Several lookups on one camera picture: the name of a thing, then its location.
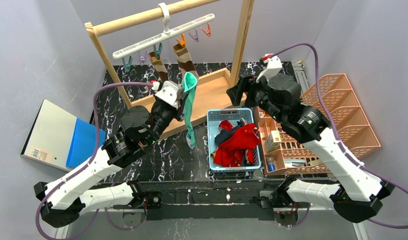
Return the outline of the mint green patterned sock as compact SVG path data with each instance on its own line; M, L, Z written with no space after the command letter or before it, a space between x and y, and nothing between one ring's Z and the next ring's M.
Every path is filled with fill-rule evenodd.
M191 72L186 72L181 82L181 86L184 89L184 92L188 93L188 96L184 104L183 117L185 121L185 126L187 128L186 135L187 144L191 149L193 149L196 144L191 117L193 112L193 103L196 94L197 82L198 79Z

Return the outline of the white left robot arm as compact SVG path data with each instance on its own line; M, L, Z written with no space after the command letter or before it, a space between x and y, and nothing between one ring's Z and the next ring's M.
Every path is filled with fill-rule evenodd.
M37 214L47 224L60 228L73 223L82 214L112 206L141 207L149 194L135 180L98 188L96 184L145 155L172 120L183 120L189 93L154 95L151 110L142 105L130 108L119 130L101 144L96 153L53 182L34 186L41 200Z

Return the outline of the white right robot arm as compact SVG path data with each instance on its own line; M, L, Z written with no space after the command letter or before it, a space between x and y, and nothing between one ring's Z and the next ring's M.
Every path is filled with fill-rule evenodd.
M336 184L286 179L276 190L273 203L289 206L307 202L334 209L341 217L359 223L377 215L382 199L393 186L367 173L341 141L323 113L301 102L301 86L288 75L271 78L242 76L227 90L232 104L259 107L273 117L281 128L313 152L337 178Z

